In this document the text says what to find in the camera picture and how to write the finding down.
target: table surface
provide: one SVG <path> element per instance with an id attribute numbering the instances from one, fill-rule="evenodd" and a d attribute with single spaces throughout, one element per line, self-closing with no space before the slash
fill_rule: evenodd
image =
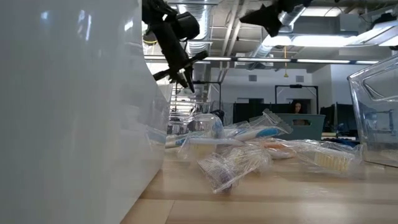
<path id="1" fill-rule="evenodd" d="M 303 172 L 300 161 L 274 161 L 228 195 L 215 195 L 195 163 L 166 153 L 162 169 L 122 224 L 398 223 L 398 169 L 366 164 L 361 177 Z"/>

